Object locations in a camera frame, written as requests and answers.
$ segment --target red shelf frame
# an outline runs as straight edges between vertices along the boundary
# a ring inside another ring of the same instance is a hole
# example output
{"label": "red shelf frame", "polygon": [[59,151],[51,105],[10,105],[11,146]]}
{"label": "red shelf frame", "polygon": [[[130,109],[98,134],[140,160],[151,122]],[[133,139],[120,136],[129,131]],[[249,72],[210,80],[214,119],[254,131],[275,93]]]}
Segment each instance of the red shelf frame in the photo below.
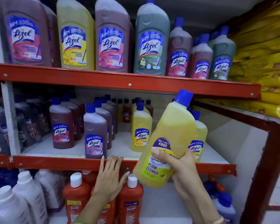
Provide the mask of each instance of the red shelf frame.
{"label": "red shelf frame", "polygon": [[9,161],[9,156],[0,155],[0,168],[11,168],[12,163]]}
{"label": "red shelf frame", "polygon": [[0,64],[0,81],[174,93],[177,93],[180,89],[186,89],[194,94],[238,98],[258,98],[261,89],[260,84],[242,82],[223,82],[216,80],[73,70],[39,66],[32,67],[15,64]]}
{"label": "red shelf frame", "polygon": [[[132,171],[136,160],[123,160],[121,169]],[[14,156],[13,166],[24,169],[51,169],[51,170],[99,170],[99,159]],[[236,176],[235,164],[197,163],[200,174],[232,174]]]}

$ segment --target yellow floor cleaner bottle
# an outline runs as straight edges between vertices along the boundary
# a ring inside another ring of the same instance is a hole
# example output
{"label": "yellow floor cleaner bottle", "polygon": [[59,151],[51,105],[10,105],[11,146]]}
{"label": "yellow floor cleaner bottle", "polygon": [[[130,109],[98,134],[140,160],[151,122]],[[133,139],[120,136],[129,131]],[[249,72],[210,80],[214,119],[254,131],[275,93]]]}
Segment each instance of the yellow floor cleaner bottle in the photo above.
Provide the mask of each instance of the yellow floor cleaner bottle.
{"label": "yellow floor cleaner bottle", "polygon": [[151,135],[151,126],[153,118],[144,111],[144,103],[137,104],[137,110],[134,112],[134,122],[132,125],[132,150],[134,152],[144,152],[149,136]]}
{"label": "yellow floor cleaner bottle", "polygon": [[77,0],[57,1],[61,67],[95,69],[94,21]]}
{"label": "yellow floor cleaner bottle", "polygon": [[162,188],[173,173],[173,169],[154,157],[151,148],[158,148],[181,158],[195,137],[196,121],[187,107],[193,94],[180,90],[174,102],[165,109],[156,130],[149,137],[148,145],[137,162],[133,173],[143,184]]}
{"label": "yellow floor cleaner bottle", "polygon": [[196,120],[197,131],[195,135],[195,139],[189,145],[189,149],[192,151],[195,162],[199,163],[202,155],[203,146],[205,144],[205,139],[208,134],[208,128],[206,125],[199,121],[200,112],[192,111],[192,115]]}

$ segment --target green lizol bottle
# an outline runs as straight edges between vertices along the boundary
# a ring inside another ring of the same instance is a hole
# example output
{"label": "green lizol bottle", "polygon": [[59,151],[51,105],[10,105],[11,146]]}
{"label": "green lizol bottle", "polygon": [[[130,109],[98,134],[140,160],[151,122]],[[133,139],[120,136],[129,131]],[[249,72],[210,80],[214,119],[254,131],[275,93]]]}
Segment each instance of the green lizol bottle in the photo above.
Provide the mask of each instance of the green lizol bottle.
{"label": "green lizol bottle", "polygon": [[234,41],[227,38],[229,26],[220,29],[220,35],[213,43],[213,61],[209,79],[227,81],[236,51]]}

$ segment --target red metal shelf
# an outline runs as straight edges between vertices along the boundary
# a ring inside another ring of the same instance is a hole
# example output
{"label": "red metal shelf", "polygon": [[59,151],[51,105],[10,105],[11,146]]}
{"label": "red metal shelf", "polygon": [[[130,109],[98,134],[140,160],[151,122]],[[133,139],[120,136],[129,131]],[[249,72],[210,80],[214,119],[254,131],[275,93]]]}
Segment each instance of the red metal shelf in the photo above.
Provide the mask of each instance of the red metal shelf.
{"label": "red metal shelf", "polygon": [[9,161],[9,157],[7,155],[0,155],[0,168],[9,168],[11,167],[11,163]]}
{"label": "red metal shelf", "polygon": [[151,76],[130,73],[72,70],[52,67],[32,67],[0,64],[0,81],[34,82],[74,86],[92,86],[129,90],[175,92],[186,89],[194,94],[238,98],[257,98],[260,84],[222,82]]}
{"label": "red metal shelf", "polygon": [[[121,170],[132,171],[136,166],[135,160],[123,160]],[[51,169],[51,170],[99,170],[100,160],[39,157],[39,156],[14,156],[14,168],[24,169]],[[196,168],[200,174],[232,174],[236,176],[235,164],[197,163]]]}

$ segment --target fingernail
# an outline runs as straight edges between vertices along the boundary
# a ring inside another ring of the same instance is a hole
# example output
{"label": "fingernail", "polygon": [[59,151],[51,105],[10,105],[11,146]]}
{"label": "fingernail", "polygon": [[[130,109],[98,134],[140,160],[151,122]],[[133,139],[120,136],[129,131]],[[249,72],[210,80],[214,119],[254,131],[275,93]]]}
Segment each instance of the fingernail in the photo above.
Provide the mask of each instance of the fingernail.
{"label": "fingernail", "polygon": [[157,148],[152,148],[152,149],[151,149],[151,153],[154,154],[154,155],[156,155],[156,156],[158,156],[158,155],[160,154],[160,150],[157,149]]}

